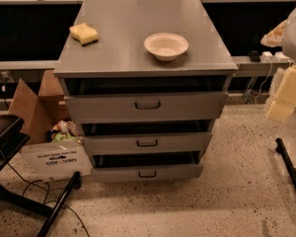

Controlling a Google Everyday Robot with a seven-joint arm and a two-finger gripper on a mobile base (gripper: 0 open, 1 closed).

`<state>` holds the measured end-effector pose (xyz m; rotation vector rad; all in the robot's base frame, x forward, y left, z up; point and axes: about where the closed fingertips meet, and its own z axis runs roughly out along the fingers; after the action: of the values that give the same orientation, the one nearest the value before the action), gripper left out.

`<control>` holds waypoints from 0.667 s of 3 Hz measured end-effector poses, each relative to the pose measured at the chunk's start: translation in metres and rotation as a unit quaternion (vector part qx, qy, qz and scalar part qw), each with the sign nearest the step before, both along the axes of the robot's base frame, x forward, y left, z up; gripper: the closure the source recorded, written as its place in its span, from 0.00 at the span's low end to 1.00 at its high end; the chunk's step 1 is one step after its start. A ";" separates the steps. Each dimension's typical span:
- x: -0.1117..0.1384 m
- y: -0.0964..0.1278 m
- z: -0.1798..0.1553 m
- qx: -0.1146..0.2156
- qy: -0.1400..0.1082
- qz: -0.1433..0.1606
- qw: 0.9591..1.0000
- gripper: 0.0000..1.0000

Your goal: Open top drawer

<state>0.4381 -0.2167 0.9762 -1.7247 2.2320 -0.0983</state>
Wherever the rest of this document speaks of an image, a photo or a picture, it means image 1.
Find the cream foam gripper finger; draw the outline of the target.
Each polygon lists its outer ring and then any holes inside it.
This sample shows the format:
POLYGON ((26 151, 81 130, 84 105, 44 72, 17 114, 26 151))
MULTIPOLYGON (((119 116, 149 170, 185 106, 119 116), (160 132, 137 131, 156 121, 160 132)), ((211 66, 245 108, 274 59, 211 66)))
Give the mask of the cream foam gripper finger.
POLYGON ((294 111, 295 109, 291 106, 272 101, 266 112, 266 117, 273 121, 285 121, 294 111))

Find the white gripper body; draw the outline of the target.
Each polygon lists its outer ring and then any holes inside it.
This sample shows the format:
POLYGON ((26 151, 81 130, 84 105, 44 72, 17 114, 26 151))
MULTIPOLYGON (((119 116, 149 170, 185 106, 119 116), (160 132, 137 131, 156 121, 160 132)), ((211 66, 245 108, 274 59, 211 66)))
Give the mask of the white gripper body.
POLYGON ((283 75, 276 91, 275 100, 296 107, 296 64, 289 67, 283 75))

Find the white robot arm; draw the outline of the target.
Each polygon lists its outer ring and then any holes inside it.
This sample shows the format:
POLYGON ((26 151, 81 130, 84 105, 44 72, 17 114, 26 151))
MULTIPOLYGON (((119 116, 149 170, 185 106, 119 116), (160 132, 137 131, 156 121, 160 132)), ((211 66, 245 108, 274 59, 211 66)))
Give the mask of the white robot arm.
POLYGON ((264 35, 260 43, 269 47, 281 46, 283 54, 293 60, 281 80, 274 77, 272 83, 276 90, 265 115, 273 121, 285 121, 296 109, 296 7, 285 21, 264 35))

